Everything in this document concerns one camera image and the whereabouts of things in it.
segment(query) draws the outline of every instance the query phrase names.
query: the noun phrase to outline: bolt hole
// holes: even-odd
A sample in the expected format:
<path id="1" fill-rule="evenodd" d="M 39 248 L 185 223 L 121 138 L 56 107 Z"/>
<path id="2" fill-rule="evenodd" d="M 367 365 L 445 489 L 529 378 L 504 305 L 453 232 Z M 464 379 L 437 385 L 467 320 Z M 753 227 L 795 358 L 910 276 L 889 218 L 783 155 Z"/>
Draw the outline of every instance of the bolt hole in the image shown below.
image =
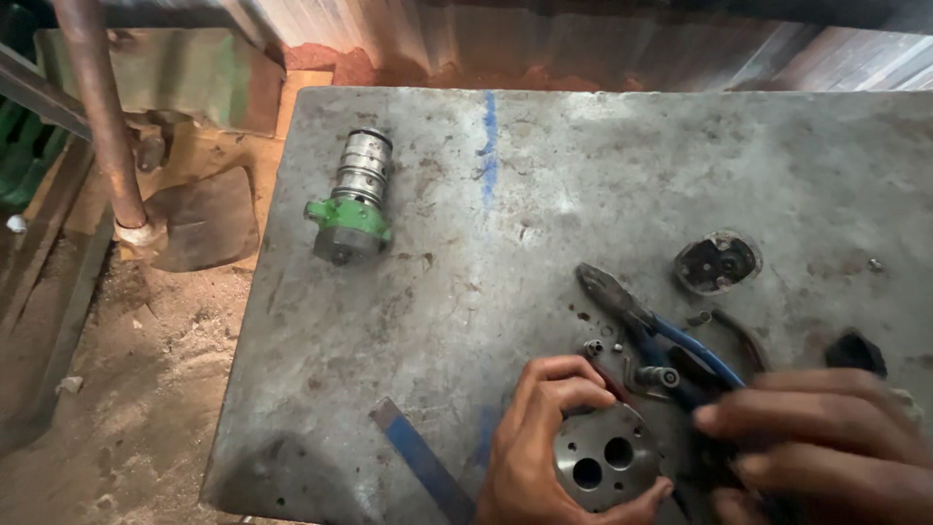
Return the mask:
<path id="1" fill-rule="evenodd" d="M 574 465 L 574 481 L 584 490 L 593 490 L 603 481 L 603 469 L 592 458 L 577 461 Z"/>
<path id="2" fill-rule="evenodd" d="M 632 464 L 632 458 L 634 457 L 634 451 L 632 450 L 632 444 L 627 440 L 621 437 L 614 437 L 606 443 L 606 448 L 603 450 L 603 453 L 606 455 L 606 462 L 609 465 L 618 470 L 628 468 Z"/>

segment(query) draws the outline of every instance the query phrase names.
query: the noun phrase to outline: metal workbench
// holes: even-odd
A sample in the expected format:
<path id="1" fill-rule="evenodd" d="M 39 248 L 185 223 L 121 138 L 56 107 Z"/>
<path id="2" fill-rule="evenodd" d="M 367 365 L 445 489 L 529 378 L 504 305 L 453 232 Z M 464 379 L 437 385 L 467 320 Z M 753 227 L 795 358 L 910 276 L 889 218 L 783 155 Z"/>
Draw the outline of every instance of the metal workbench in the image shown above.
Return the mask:
<path id="1" fill-rule="evenodd" d="M 891 384 L 933 406 L 932 107 L 930 92 L 302 90 L 202 500 L 318 523 L 442 523 L 370 409 L 391 396 L 475 496 L 524 363 L 615 337 L 574 279 L 581 261 L 669 319 L 725 308 L 781 368 L 819 365 L 855 326 Z M 395 141 L 395 239 L 372 264 L 334 268 L 312 256 L 301 212 L 329 193 L 360 125 Z M 672 259 L 729 226 L 759 242 L 761 275 L 686 297 Z M 730 335 L 696 335 L 747 371 Z M 674 447 L 664 410 L 646 418 Z M 666 505 L 666 519 L 681 518 Z"/>

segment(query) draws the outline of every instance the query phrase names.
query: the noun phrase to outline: corrugated metal wall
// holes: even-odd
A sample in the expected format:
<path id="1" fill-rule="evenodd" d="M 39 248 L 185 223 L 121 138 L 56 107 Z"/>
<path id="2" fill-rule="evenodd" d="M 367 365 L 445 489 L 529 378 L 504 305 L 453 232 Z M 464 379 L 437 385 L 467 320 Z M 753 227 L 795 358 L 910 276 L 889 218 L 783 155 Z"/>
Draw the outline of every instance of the corrugated metal wall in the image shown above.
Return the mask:
<path id="1" fill-rule="evenodd" d="M 726 15 L 623 15 L 495 7 L 457 0 L 111 0 L 126 26 L 239 27 L 257 46 L 361 48 L 377 67 L 520 75 L 546 65 L 621 89 L 918 90 L 933 87 L 933 36 L 823 28 Z"/>

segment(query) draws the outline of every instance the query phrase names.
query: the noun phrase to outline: round metal plate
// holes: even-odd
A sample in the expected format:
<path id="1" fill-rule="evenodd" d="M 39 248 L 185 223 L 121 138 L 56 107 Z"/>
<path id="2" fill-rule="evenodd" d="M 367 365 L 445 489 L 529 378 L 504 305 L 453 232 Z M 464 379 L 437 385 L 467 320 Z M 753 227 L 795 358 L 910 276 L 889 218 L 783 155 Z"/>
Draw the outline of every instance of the round metal plate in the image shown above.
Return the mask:
<path id="1" fill-rule="evenodd" d="M 554 458 L 561 486 L 592 512 L 637 498 L 661 474 L 657 440 L 622 403 L 565 420 L 554 439 Z"/>

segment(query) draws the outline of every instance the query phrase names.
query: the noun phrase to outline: hand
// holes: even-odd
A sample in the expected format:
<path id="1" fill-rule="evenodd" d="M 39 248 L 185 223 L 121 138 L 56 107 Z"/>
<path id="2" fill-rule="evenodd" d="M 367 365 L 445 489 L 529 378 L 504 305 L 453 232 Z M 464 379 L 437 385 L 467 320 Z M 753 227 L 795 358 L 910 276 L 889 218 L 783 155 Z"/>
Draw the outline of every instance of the hand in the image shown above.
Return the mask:
<path id="1" fill-rule="evenodd" d="M 493 436 L 476 522 L 648 525 L 674 489 L 666 477 L 638 499 L 591 514 L 561 488 L 554 471 L 554 437 L 562 410 L 616 402 L 592 366 L 580 356 L 535 359 L 522 370 L 512 404 Z"/>
<path id="2" fill-rule="evenodd" d="M 898 401 L 855 369 L 759 376 L 748 389 L 698 408 L 696 427 L 725 440 L 764 439 L 736 463 L 752 490 L 796 495 L 820 523 L 929 523 L 933 459 Z M 765 524 L 749 495 L 718 490 L 726 525 Z"/>

